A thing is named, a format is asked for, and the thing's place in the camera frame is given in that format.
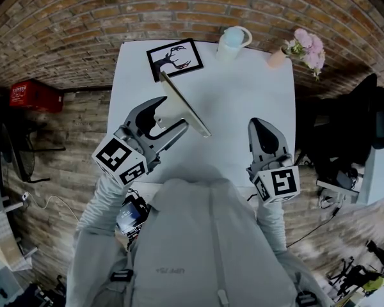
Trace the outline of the white mug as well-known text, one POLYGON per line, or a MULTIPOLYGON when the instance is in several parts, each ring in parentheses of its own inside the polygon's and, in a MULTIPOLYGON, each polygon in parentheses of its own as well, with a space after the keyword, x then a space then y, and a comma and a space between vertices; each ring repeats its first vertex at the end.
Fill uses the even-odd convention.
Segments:
POLYGON ((216 59, 222 62, 233 61, 243 47, 252 43, 253 36, 242 26, 233 26, 224 30, 218 42, 216 59))

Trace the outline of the person's torso in grey jacket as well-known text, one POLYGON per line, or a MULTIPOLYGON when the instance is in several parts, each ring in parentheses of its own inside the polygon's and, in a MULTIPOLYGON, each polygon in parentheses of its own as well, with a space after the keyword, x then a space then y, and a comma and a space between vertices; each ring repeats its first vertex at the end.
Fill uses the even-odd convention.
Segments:
POLYGON ((308 267, 274 252, 225 179, 165 182, 128 248, 76 231, 66 307, 333 307, 308 267))

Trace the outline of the pink vase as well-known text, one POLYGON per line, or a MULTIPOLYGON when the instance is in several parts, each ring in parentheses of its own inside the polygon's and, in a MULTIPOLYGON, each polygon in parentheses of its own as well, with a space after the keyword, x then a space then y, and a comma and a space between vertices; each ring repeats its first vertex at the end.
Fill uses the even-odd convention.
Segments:
POLYGON ((283 47, 279 48, 276 52, 272 53, 268 59, 268 65, 271 68, 278 68, 283 65, 287 59, 287 54, 283 47))

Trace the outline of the black device with screen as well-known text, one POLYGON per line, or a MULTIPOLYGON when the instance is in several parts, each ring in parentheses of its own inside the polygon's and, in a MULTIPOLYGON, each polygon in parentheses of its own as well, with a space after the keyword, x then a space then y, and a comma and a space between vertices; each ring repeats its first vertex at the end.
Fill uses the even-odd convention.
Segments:
POLYGON ((128 195, 116 217, 116 226, 128 239, 139 234, 143 223, 147 220, 150 207, 141 196, 128 195))

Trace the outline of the person's left forearm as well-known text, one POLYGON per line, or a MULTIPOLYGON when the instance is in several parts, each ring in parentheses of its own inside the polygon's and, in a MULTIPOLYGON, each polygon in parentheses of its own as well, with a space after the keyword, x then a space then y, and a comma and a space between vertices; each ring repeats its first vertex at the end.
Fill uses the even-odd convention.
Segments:
POLYGON ((98 179, 93 198, 77 224, 77 232, 114 236, 116 217, 131 186, 121 186, 107 175, 98 179))

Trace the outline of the white side desk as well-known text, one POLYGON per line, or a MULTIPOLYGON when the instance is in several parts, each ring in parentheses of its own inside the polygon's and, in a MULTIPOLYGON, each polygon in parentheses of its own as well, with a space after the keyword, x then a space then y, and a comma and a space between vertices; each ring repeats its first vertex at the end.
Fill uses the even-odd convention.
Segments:
POLYGON ((357 203, 371 205, 384 198, 384 149, 372 149, 365 163, 357 203))

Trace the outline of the black swivel chair base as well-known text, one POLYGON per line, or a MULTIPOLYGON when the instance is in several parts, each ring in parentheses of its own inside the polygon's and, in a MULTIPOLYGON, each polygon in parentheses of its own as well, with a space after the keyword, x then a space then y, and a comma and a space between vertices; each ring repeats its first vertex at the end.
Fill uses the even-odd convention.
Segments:
POLYGON ((355 265, 352 256, 348 260, 342 258, 341 271, 336 275, 326 275, 329 285, 337 290, 338 302, 340 298, 346 298, 350 293, 360 291, 364 297, 368 297, 384 287, 384 245, 380 247, 374 241, 368 240, 365 248, 381 262, 383 268, 381 271, 377 271, 374 267, 368 269, 363 265, 355 265))

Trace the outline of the red box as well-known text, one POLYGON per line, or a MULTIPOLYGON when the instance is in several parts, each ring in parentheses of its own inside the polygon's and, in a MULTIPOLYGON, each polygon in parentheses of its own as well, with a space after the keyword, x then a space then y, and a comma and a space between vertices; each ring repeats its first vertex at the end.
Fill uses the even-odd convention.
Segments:
POLYGON ((63 108, 61 90, 35 79, 14 84, 10 90, 9 106, 40 112, 58 113, 63 108))

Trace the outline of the white desk with keyboard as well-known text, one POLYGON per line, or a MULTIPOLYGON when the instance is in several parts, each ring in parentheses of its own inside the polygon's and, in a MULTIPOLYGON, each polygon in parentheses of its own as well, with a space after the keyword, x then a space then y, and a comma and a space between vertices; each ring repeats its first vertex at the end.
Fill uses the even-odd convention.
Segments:
POLYGON ((23 201, 11 203, 0 193, 0 307, 12 302, 22 293, 15 273, 33 268, 32 256, 38 251, 28 241, 17 236, 8 214, 24 206, 23 201))

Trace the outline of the black picture frame with deer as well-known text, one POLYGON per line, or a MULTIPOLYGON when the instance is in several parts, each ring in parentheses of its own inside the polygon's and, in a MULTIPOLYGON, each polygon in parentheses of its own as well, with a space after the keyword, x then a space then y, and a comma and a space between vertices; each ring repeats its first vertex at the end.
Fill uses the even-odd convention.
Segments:
POLYGON ((147 58, 155 83, 159 82, 161 72, 174 77, 204 67, 192 38, 151 49, 147 51, 147 58))

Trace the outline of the black high-back office chair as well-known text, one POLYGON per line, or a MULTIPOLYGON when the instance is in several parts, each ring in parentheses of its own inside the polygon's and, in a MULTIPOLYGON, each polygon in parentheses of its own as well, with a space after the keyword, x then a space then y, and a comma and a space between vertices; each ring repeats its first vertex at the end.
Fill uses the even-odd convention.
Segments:
POLYGON ((350 93, 315 99, 296 108, 299 164, 307 158, 317 174, 322 208, 351 199, 371 153, 384 149, 384 87, 368 75, 350 93))

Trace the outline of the black standing fan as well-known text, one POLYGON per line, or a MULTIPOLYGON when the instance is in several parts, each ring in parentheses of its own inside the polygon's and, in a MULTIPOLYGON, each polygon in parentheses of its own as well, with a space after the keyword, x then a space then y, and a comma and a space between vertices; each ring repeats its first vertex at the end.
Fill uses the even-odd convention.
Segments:
POLYGON ((2 128, 3 157, 12 164, 20 180, 30 184, 50 181, 50 178, 33 180, 35 170, 35 150, 30 139, 30 130, 2 128))

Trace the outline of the person's right forearm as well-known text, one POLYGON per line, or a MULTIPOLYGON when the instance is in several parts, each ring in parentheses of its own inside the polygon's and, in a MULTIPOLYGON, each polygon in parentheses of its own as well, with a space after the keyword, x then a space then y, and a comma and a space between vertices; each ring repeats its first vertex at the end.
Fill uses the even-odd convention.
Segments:
POLYGON ((287 251, 284 210, 281 202, 259 203, 257 224, 274 252, 287 251))

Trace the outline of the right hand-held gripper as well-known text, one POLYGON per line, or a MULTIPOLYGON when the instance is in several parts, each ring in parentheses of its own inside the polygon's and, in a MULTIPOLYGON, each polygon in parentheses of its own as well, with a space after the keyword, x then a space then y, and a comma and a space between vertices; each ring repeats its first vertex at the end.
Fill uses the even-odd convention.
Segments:
POLYGON ((299 195, 299 169, 292 163, 285 136, 271 123, 252 118, 248 137, 253 163, 246 170, 262 204, 283 202, 299 195))

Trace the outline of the pink flower bunch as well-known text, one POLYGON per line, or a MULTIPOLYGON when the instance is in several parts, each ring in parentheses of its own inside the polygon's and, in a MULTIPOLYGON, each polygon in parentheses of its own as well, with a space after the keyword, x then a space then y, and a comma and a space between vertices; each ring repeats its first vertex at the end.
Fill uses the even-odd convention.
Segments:
POLYGON ((323 41, 315 34, 298 28, 291 40, 285 41, 283 52, 305 64, 318 81, 326 61, 323 41))

